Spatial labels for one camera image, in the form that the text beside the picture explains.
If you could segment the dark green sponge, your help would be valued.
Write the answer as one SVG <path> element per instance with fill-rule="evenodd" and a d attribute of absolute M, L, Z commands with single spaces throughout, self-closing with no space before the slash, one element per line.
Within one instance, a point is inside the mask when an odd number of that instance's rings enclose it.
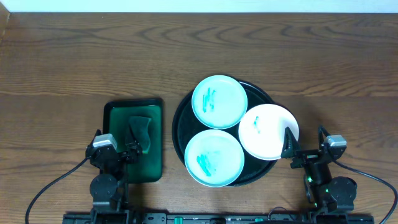
<path fill-rule="evenodd" d="M 143 116 L 131 116 L 128 120 L 125 145 L 129 149 L 135 149 L 142 154 L 147 154 L 150 149 L 149 125 L 151 118 Z"/>

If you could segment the white plate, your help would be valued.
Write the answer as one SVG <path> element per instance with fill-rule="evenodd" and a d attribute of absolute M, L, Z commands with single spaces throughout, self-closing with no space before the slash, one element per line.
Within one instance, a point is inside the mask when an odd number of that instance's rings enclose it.
<path fill-rule="evenodd" d="M 281 158 L 285 128 L 299 138 L 298 122 L 293 114 L 274 104 L 251 108 L 239 123 L 238 136 L 243 148 L 252 156 L 273 161 Z"/>

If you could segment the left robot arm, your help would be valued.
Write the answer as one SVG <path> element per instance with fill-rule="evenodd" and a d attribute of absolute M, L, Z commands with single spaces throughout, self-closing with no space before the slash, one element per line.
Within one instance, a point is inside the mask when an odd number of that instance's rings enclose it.
<path fill-rule="evenodd" d="M 142 154 L 137 141 L 127 144 L 127 150 L 118 152 L 110 142 L 95 145 L 91 143 L 86 149 L 90 164 L 99 169 L 90 184 L 93 197 L 93 210 L 98 214 L 123 213 L 127 210 L 128 177 L 127 166 L 136 163 Z"/>

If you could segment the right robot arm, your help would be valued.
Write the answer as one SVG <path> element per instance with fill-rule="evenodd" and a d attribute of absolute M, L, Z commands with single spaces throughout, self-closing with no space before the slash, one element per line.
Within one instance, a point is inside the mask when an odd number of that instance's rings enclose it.
<path fill-rule="evenodd" d="M 281 158 L 292 159 L 290 167 L 303 168 L 306 183 L 320 213 L 343 213 L 354 209 L 357 185 L 348 177 L 332 177 L 329 163 L 336 162 L 347 148 L 341 135 L 329 134 L 323 126 L 318 129 L 318 149 L 304 150 L 290 128 L 285 128 Z"/>

